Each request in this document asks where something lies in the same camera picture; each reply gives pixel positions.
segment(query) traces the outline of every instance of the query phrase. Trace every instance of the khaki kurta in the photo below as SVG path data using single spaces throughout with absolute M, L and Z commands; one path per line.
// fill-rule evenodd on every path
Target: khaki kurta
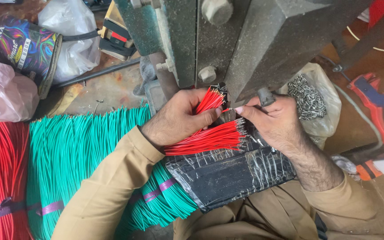
M 85 179 L 61 214 L 53 240 L 112 239 L 132 192 L 147 182 L 164 155 L 136 126 Z M 337 187 L 308 192 L 293 180 L 174 222 L 174 239 L 317 240 L 315 212 L 330 240 L 384 239 L 384 208 L 346 175 Z

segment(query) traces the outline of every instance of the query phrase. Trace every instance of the sleeve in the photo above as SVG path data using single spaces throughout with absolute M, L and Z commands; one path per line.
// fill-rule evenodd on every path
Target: sleeve
M 370 187 L 365 189 L 348 174 L 344 175 L 343 182 L 333 189 L 323 192 L 302 189 L 326 224 L 327 236 L 330 232 L 335 235 L 384 235 L 384 203 L 376 191 Z
M 147 182 L 164 155 L 134 127 L 82 181 L 63 210 L 52 239 L 112 239 L 131 193 Z

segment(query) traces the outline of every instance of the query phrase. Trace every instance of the green wire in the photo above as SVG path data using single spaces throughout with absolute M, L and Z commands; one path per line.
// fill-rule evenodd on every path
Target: green wire
M 100 162 L 114 151 L 119 140 L 136 125 L 151 118 L 148 104 L 138 108 L 121 107 L 102 115 L 57 115 L 29 124 L 30 151 L 26 189 L 28 206 L 43 207 L 63 201 L 66 205 L 89 178 Z M 158 163 L 146 184 L 133 194 L 145 195 L 159 188 L 172 176 Z M 175 183 L 162 194 L 145 202 L 143 197 L 128 203 L 116 229 L 125 238 L 135 230 L 160 224 L 167 226 L 177 217 L 185 218 L 197 208 L 187 193 Z M 62 210 L 39 216 L 28 211 L 32 235 L 37 240 L 50 240 Z

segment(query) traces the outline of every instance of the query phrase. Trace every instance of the red handle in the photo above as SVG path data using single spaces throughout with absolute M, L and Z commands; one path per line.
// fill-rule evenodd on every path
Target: red handle
M 384 143 L 384 121 L 383 121 L 383 108 L 377 107 L 374 103 L 370 102 L 370 100 L 362 93 L 358 88 L 356 88 L 353 84 L 350 85 L 350 89 L 353 90 L 356 95 L 359 96 L 364 106 L 370 109 L 371 113 L 371 121 L 374 123 L 376 128 L 379 130 L 381 134 L 381 139 Z

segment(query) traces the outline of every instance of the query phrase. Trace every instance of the pink plastic bag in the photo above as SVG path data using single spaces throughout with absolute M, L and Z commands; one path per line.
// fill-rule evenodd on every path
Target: pink plastic bag
M 0 122 L 19 122 L 30 119 L 38 105 L 35 83 L 11 66 L 0 63 Z

